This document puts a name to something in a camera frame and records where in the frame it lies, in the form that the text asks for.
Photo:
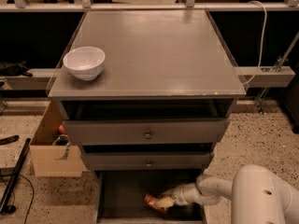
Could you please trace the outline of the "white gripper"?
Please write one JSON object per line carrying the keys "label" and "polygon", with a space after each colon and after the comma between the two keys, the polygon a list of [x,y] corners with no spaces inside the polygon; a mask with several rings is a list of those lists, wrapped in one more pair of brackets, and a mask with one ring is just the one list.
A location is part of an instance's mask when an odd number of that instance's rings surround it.
{"label": "white gripper", "polygon": [[169,189],[162,193],[163,198],[155,201],[159,208],[168,208],[175,205],[187,205],[188,201],[185,198],[185,185],[179,185],[173,189]]}

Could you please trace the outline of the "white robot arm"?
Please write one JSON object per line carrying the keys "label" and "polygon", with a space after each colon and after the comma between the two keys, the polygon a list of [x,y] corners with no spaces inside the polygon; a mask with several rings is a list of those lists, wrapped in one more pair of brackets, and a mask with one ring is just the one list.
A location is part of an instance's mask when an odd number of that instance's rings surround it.
{"label": "white robot arm", "polygon": [[194,183],[179,185],[153,201],[165,211],[174,205],[213,205],[231,202],[232,224],[299,224],[299,190],[258,165],[242,167],[233,180],[199,175]]}

